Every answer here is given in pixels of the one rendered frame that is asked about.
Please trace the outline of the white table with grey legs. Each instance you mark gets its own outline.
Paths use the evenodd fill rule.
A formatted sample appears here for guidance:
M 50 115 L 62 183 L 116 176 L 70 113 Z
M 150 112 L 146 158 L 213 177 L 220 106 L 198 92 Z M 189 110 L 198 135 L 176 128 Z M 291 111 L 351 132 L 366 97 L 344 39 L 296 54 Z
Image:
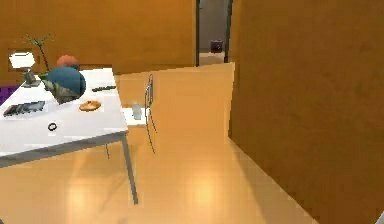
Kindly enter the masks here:
M 115 86 L 110 68 L 84 70 L 86 91 L 81 98 L 58 104 L 43 86 L 18 88 L 0 106 L 0 168 L 49 158 L 120 141 L 134 202 L 138 201 L 130 151 L 128 127 L 116 89 L 92 92 L 93 88 Z M 11 105 L 44 101 L 42 111 L 4 117 Z M 87 101 L 98 101 L 94 111 L 80 111 Z

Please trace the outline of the white table lamp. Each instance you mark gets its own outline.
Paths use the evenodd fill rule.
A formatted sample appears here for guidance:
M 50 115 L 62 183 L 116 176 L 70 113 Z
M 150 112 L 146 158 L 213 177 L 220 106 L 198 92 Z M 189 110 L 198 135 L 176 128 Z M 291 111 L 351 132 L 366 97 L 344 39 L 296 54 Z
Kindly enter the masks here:
M 31 52 L 15 52 L 9 56 L 9 61 L 14 69 L 23 70 L 23 88 L 38 87 L 40 85 L 41 81 L 35 77 L 32 71 L 35 60 Z

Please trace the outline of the purple cloth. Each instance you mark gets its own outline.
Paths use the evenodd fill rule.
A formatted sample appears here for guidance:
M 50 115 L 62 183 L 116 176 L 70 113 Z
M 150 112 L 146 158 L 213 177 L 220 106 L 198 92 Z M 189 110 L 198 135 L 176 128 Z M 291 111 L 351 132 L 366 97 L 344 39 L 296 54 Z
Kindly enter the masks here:
M 18 88 L 19 85 L 0 86 L 0 105 L 2 105 Z

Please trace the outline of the clear glass cup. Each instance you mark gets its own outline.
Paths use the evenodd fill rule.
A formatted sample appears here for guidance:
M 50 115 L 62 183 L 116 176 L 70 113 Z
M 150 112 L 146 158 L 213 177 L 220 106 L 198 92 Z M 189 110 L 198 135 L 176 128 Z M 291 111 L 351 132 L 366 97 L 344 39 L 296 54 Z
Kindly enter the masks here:
M 136 102 L 132 103 L 132 115 L 135 120 L 140 120 L 142 116 L 141 106 Z

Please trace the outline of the brown bread loaf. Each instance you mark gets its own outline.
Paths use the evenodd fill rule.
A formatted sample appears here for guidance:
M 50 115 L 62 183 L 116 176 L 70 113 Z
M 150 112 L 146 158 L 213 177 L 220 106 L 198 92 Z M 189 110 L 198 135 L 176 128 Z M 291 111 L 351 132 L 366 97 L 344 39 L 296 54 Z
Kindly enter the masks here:
M 101 103 L 98 101 L 87 101 L 85 103 L 82 103 L 79 106 L 80 111 L 90 112 L 97 110 L 101 106 Z

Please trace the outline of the orange ball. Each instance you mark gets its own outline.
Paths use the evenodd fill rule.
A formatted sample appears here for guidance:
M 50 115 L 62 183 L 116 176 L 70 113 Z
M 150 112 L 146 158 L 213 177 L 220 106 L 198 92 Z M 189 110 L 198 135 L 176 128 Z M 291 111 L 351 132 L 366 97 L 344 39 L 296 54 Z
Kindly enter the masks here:
M 58 58 L 58 60 L 56 61 L 56 65 L 58 67 L 66 66 L 66 67 L 71 67 L 71 68 L 76 69 L 76 70 L 80 69 L 78 59 L 76 57 L 72 56 L 72 55 L 62 55 L 62 56 L 60 56 Z

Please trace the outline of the green house plant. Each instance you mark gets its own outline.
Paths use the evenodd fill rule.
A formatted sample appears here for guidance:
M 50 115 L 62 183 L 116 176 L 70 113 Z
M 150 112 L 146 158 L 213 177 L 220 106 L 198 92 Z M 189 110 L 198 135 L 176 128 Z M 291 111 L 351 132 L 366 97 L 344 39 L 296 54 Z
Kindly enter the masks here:
M 50 66 L 49 66 L 49 63 L 48 63 L 48 59 L 46 57 L 46 54 L 45 54 L 45 51 L 44 51 L 44 44 L 46 43 L 46 41 L 52 36 L 51 33 L 48 33 L 46 36 L 44 37 L 35 37 L 35 36 L 31 36 L 31 35 L 28 35 L 26 34 L 25 35 L 25 38 L 34 46 L 36 46 L 43 58 L 43 62 L 44 62 L 44 66 L 45 66 L 45 70 L 43 72 L 39 72 L 38 73 L 38 77 L 41 79 L 41 80 L 45 80 L 47 78 L 47 75 L 48 73 L 50 72 Z

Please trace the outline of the teal ball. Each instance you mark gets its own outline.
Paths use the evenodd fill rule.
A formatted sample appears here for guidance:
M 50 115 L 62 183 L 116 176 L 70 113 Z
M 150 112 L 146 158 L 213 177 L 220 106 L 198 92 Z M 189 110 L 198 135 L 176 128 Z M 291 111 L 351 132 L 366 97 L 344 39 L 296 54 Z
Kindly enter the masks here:
M 72 67 L 56 67 L 50 71 L 43 81 L 59 104 L 79 99 L 86 90 L 84 76 Z

